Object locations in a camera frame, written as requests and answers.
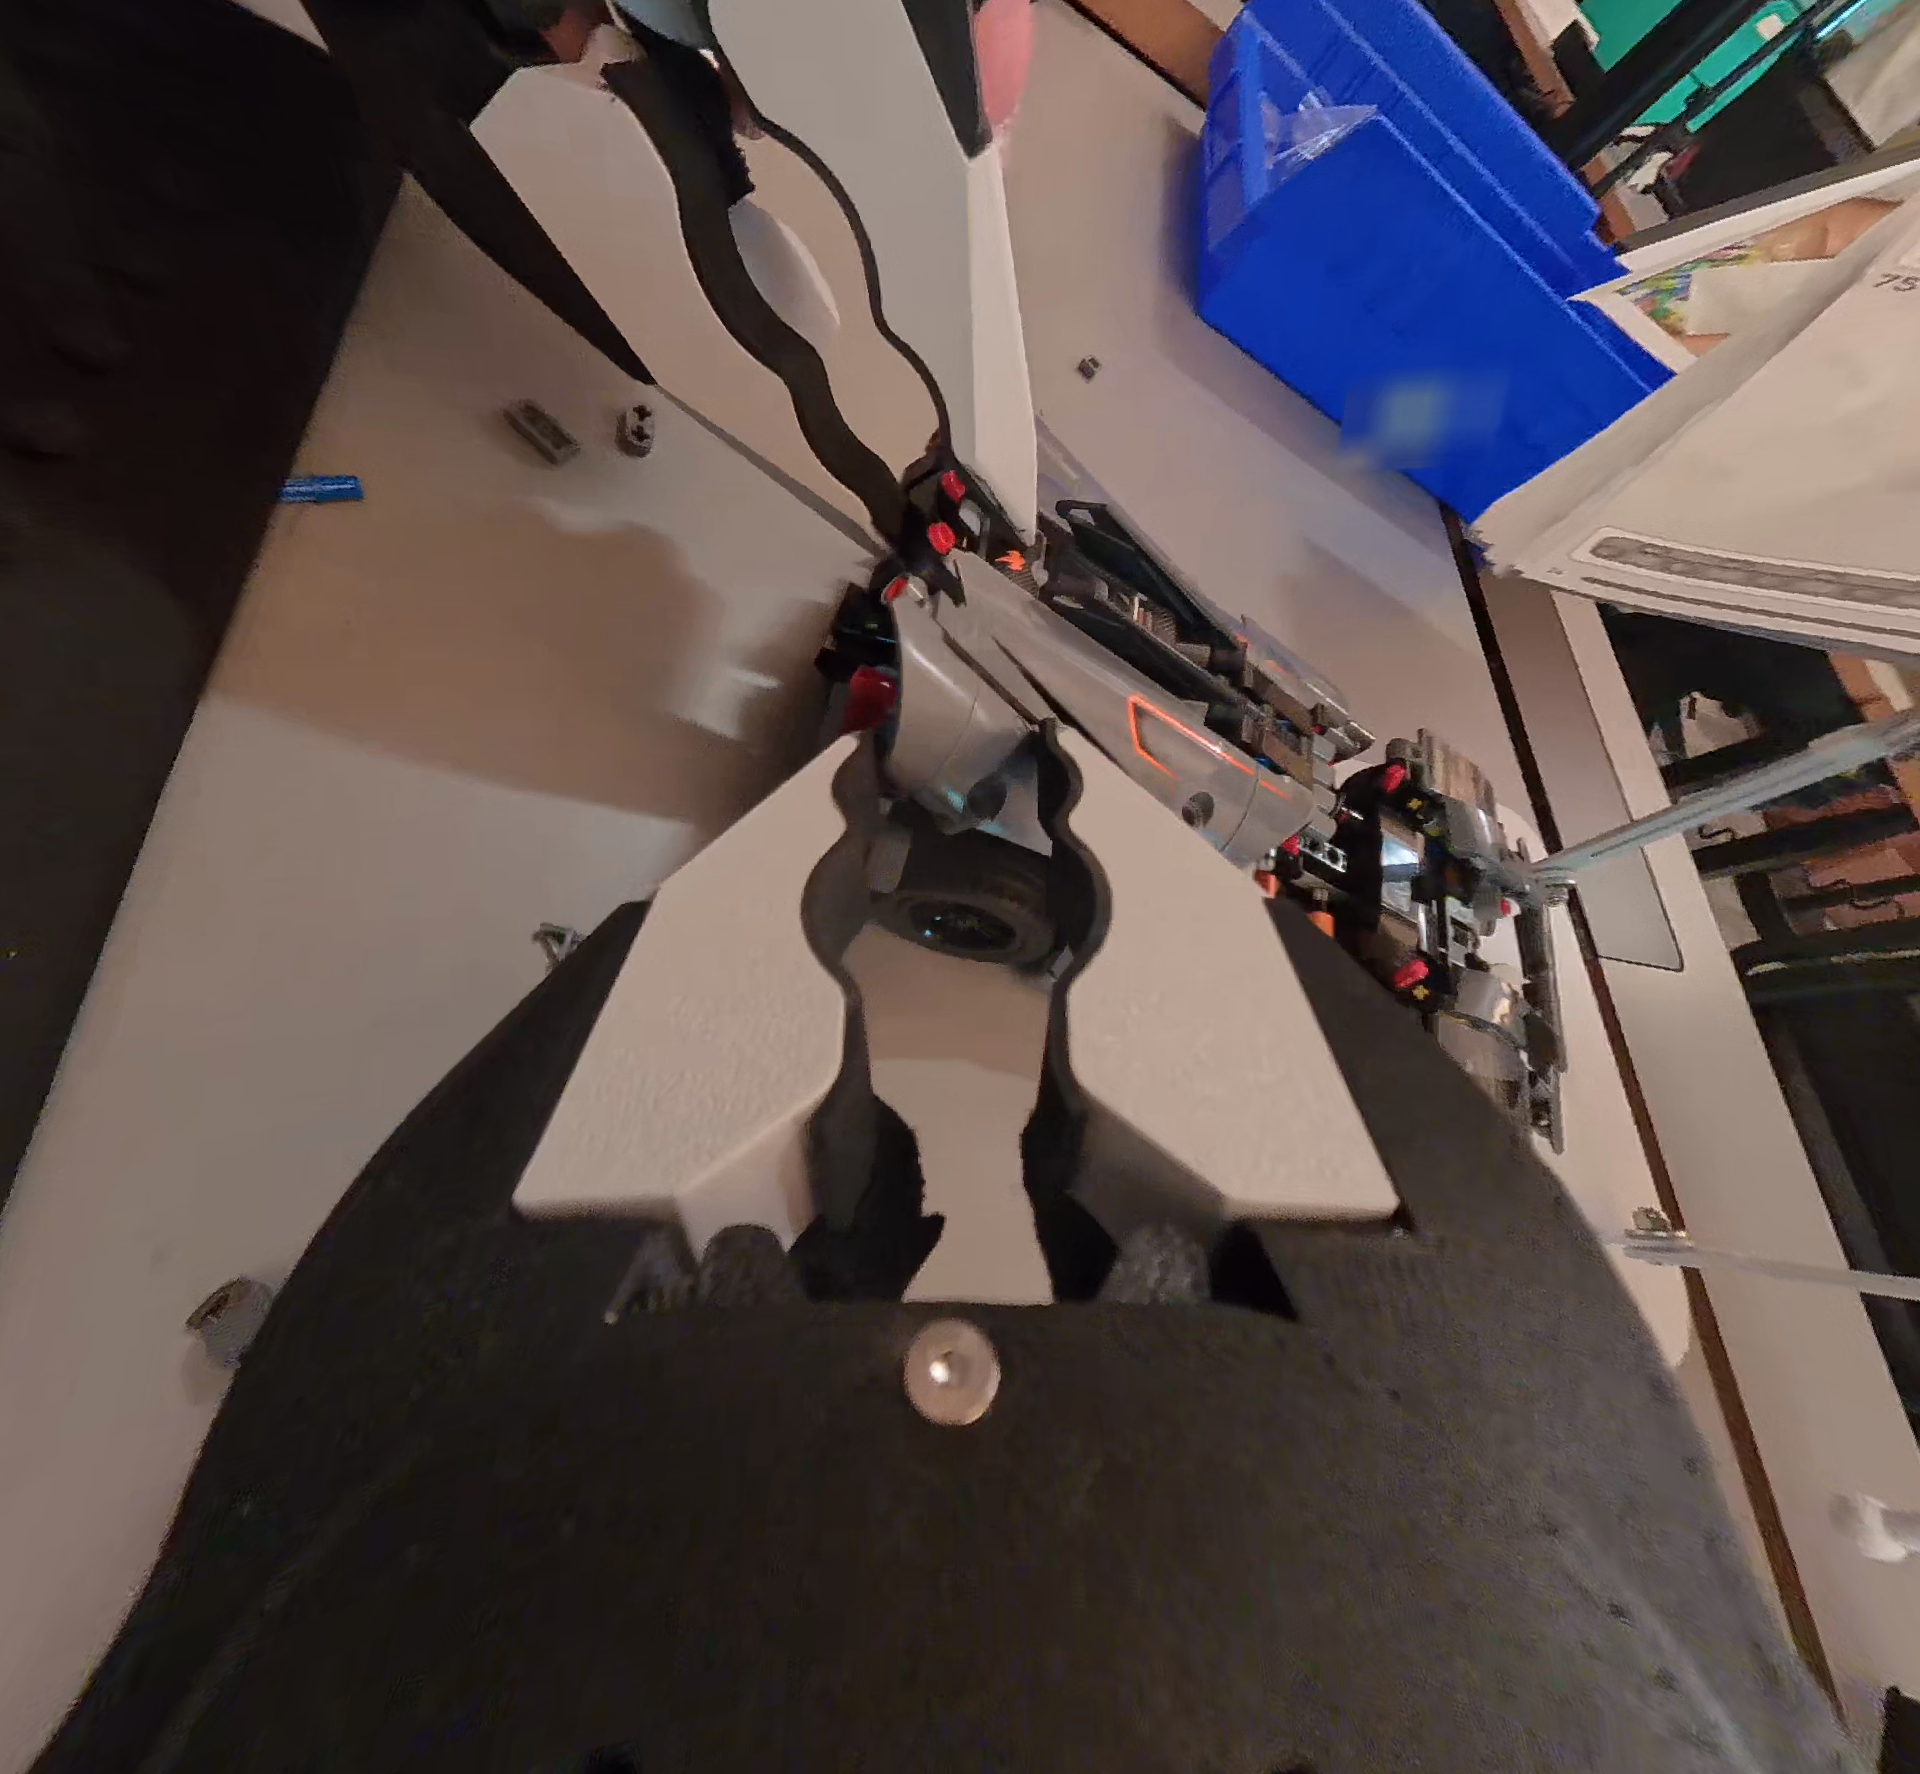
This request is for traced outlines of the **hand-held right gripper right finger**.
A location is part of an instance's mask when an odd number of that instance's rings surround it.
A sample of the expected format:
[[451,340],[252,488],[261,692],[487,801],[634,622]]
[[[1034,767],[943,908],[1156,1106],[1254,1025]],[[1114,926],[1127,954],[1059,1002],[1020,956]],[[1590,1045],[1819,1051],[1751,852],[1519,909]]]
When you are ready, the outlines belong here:
[[1052,1303],[1162,1234],[1207,1292],[1235,1236],[1404,1212],[1252,882],[1086,735],[1037,735],[1059,930],[1020,1180]]

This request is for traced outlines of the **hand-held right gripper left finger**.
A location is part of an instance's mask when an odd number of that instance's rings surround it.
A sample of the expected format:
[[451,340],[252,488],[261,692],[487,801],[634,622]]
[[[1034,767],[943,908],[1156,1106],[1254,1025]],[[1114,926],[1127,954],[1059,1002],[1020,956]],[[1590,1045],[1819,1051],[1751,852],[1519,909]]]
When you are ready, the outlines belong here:
[[515,1184],[527,1218],[638,1217],[693,1257],[731,1228],[807,1292],[900,1301],[943,1217],[873,1090],[847,954],[871,917],[875,743],[839,735],[649,899]]

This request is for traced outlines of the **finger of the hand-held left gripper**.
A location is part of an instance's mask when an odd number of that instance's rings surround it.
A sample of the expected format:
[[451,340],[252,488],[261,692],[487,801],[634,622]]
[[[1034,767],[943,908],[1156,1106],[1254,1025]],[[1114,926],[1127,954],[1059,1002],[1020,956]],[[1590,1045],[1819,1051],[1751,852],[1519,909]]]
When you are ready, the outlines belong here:
[[980,114],[980,0],[706,0],[756,117],[836,182],[875,320],[924,367],[959,464],[1037,509],[1037,420],[1003,159]]
[[[517,70],[482,108],[473,140],[641,362],[649,384],[640,399],[656,412],[656,432],[678,409],[877,557],[880,527],[811,451],[778,375],[706,300],[671,171],[606,81],[630,65],[649,62],[586,54]],[[919,448],[919,383],[869,315],[851,230],[793,152],[748,140],[744,157],[756,190],[731,238],[745,274],[820,355],[839,418],[897,481]]]

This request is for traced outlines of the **grey lego car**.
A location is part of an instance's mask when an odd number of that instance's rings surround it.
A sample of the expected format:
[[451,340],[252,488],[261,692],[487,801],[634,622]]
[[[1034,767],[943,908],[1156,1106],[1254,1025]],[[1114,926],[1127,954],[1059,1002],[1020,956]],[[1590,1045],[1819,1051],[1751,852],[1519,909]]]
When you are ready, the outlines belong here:
[[1194,587],[1046,427],[1032,536],[990,519],[960,471],[917,471],[900,554],[847,588],[817,664],[841,729],[877,740],[900,837],[877,871],[886,933],[1056,963],[1032,760],[1051,721],[1306,912],[1564,1151],[1552,929],[1488,779],[1431,729],[1366,764],[1340,694]]

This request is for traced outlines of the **scattered small dark lego pieces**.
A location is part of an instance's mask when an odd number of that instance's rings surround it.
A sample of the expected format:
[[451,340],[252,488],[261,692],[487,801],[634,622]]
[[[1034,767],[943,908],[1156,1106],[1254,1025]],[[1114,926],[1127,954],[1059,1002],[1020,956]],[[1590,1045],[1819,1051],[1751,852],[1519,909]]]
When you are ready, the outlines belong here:
[[[518,399],[500,409],[500,420],[515,439],[529,448],[545,467],[569,467],[586,454],[578,439],[558,418],[540,403]],[[625,461],[644,463],[656,444],[656,413],[646,403],[620,409],[612,418],[610,448]]]

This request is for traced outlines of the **small grey lego piece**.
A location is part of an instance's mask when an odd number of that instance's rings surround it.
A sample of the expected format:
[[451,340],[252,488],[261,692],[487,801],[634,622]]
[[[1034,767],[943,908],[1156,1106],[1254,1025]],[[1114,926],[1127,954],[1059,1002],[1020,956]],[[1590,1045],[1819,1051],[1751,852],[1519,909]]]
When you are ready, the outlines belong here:
[[215,1372],[237,1370],[266,1325],[276,1292],[274,1281],[233,1277],[187,1313],[183,1328]]

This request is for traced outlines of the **lego instruction booklet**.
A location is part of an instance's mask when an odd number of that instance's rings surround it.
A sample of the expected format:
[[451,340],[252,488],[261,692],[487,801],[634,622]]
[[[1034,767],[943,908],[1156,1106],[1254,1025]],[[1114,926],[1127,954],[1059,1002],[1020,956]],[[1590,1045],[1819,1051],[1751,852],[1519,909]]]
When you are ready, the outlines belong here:
[[1913,660],[1916,195],[1909,143],[1639,238],[1583,300],[1679,370],[1468,523],[1488,567]]

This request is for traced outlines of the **person's left hand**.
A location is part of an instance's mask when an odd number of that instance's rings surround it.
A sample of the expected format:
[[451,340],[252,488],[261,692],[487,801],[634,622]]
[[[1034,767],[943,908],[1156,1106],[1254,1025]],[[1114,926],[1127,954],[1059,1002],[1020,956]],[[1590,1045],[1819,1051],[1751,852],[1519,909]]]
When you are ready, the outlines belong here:
[[1038,0],[980,0],[971,17],[973,62],[990,142],[1003,143],[1017,120],[1034,54]]

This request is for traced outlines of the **blue plastic storage bin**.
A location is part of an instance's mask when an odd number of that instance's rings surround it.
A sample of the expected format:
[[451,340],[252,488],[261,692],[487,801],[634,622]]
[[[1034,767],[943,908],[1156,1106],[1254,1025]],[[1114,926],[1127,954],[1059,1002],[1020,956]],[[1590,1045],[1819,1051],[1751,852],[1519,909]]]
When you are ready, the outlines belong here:
[[1592,300],[1592,195],[1416,0],[1246,0],[1196,181],[1200,320],[1463,519],[1675,376]]

